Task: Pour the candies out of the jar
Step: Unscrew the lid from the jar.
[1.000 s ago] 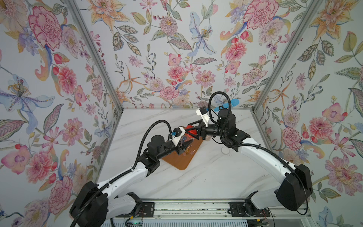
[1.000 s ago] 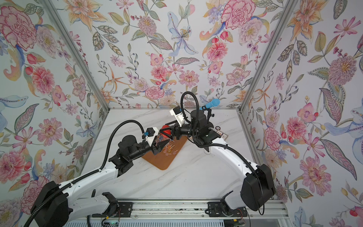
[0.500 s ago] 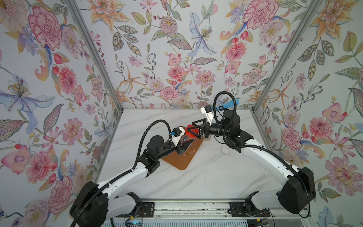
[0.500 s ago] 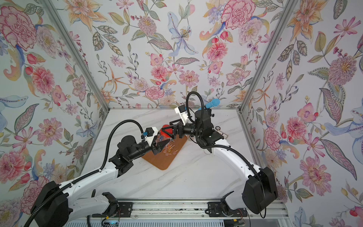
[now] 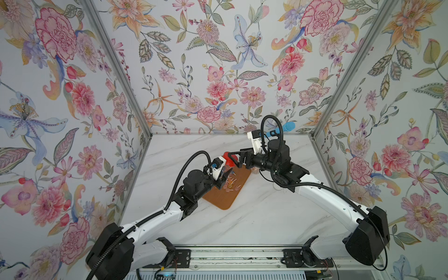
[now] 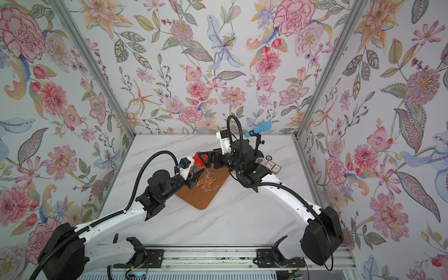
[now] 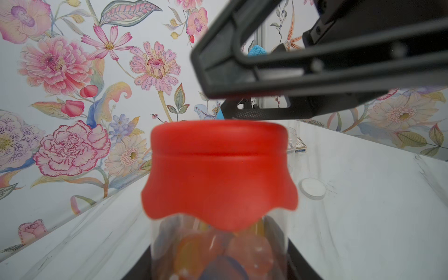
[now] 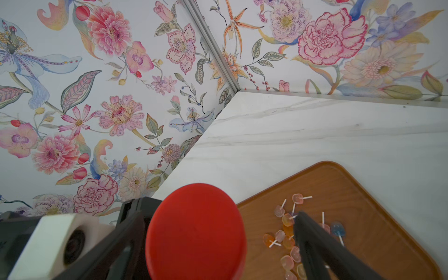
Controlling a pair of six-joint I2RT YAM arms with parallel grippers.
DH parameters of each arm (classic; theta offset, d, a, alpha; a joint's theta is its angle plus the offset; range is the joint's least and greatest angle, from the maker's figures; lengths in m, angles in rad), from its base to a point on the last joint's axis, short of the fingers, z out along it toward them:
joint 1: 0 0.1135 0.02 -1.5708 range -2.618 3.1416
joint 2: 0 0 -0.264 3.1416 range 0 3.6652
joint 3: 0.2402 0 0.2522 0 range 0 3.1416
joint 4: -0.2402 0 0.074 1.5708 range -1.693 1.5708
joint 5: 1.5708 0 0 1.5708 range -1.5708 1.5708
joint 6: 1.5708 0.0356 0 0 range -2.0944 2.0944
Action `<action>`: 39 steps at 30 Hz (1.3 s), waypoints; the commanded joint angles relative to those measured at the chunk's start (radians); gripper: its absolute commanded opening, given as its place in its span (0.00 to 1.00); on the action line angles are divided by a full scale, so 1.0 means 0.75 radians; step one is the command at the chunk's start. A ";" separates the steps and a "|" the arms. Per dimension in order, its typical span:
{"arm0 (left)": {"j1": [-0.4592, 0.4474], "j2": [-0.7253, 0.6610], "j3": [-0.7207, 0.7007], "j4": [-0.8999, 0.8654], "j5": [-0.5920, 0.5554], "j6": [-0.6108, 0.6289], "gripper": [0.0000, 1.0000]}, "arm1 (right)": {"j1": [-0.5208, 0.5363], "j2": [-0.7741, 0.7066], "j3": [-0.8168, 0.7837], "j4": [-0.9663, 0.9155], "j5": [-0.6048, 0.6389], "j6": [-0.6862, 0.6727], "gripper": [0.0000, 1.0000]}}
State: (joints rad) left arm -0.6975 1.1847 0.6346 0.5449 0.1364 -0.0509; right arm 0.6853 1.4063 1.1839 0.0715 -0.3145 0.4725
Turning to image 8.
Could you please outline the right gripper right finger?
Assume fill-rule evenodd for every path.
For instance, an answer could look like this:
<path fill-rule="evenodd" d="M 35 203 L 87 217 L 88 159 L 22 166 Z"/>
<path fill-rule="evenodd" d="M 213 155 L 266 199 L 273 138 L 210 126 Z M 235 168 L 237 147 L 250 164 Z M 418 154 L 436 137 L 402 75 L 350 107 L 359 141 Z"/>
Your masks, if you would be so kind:
<path fill-rule="evenodd" d="M 304 268 L 309 280 L 329 280 L 326 266 L 339 280 L 381 280 L 376 271 L 333 239 L 308 214 L 299 212 L 295 224 L 304 250 Z"/>

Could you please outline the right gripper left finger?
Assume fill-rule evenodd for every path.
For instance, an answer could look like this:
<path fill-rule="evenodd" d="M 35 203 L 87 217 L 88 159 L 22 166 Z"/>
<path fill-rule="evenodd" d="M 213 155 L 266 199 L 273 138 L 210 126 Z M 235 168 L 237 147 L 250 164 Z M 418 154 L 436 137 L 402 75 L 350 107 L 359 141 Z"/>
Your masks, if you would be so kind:
<path fill-rule="evenodd" d="M 150 280 L 146 258 L 147 230 L 161 200 L 144 197 L 121 206 L 115 229 L 57 280 Z"/>

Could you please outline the red jar lid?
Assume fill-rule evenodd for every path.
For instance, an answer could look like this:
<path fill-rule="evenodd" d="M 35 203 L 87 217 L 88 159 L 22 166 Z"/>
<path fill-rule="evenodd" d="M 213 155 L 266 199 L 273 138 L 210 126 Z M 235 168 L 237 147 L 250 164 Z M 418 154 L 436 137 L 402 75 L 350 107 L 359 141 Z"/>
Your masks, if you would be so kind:
<path fill-rule="evenodd" d="M 239 280 L 247 239 L 237 205 L 221 189 L 189 184 L 156 209 L 145 239 L 153 280 Z"/>

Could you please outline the brown wooden tray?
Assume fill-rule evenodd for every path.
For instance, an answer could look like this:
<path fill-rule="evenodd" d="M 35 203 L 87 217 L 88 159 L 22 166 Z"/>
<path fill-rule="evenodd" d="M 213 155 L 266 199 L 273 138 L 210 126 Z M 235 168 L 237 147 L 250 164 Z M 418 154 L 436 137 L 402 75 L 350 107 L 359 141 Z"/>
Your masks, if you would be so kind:
<path fill-rule="evenodd" d="M 264 235 L 283 228 L 275 207 L 303 211 L 315 222 L 339 222 L 345 229 L 337 243 L 388 280 L 440 280 L 433 258 L 339 164 L 319 162 L 241 202 L 247 238 L 243 279 L 281 280 L 289 250 L 268 248 Z"/>

